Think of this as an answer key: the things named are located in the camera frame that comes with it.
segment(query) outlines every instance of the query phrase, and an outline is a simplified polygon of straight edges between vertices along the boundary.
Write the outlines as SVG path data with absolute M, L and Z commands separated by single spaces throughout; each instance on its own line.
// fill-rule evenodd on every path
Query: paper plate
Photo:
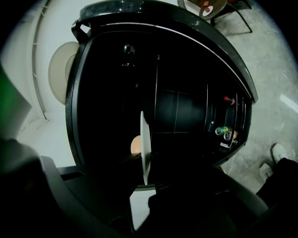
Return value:
M 208 16 L 212 12 L 213 6 L 209 6 L 208 8 L 210 9 L 210 11 L 209 12 L 206 12 L 206 10 L 203 11 L 203 17 Z
M 67 42 L 60 46 L 53 54 L 48 68 L 51 91 L 55 98 L 64 105 L 69 72 L 79 46 L 78 42 Z
M 143 166 L 143 176 L 145 185 L 148 184 L 148 175 L 150 172 L 150 154 L 151 154 L 151 140 L 150 130 L 144 118 L 144 112 L 141 111 L 141 156 Z

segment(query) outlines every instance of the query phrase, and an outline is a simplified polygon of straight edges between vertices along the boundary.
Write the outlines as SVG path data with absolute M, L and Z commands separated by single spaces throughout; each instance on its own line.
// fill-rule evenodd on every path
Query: person's leg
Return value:
M 269 166 L 269 164 L 263 164 L 260 167 L 260 176 L 264 182 L 266 182 L 267 179 L 269 177 L 271 177 L 272 175 L 273 175 L 273 171 L 272 171 L 271 167 Z
M 272 148 L 272 155 L 277 162 L 274 174 L 266 180 L 266 183 L 257 192 L 257 195 L 269 207 L 281 200 L 286 201 L 295 192 L 295 187 L 298 186 L 298 164 L 287 159 L 286 151 L 282 145 L 276 144 Z

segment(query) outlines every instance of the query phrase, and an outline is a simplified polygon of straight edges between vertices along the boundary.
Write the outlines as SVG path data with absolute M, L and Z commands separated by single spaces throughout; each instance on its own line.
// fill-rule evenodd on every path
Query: concrete floor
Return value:
M 298 160 L 298 70 L 275 22 L 258 6 L 241 13 L 253 33 L 246 33 L 248 28 L 237 13 L 218 18 L 216 28 L 243 58 L 259 100 L 253 105 L 246 146 L 222 169 L 257 192 L 264 184 L 259 167 L 264 162 L 274 166 L 270 153 L 274 143 L 287 149 L 289 159 Z

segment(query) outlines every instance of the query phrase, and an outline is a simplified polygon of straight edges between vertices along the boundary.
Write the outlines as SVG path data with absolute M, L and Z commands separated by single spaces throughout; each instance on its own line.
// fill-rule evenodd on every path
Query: green object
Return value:
M 218 136 L 224 135 L 229 129 L 226 126 L 220 126 L 215 129 L 215 134 Z
M 0 65 L 0 139 L 17 137 L 30 108 Z

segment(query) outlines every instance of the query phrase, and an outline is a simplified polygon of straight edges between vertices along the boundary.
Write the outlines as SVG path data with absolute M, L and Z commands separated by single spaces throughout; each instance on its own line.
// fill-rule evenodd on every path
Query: shoe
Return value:
M 278 163 L 282 158 L 286 158 L 286 159 L 288 158 L 287 151 L 279 143 L 276 143 L 272 147 L 271 152 L 272 152 L 272 156 L 273 156 L 276 163 Z
M 264 182 L 272 175 L 273 171 L 268 164 L 265 163 L 260 167 L 260 176 Z

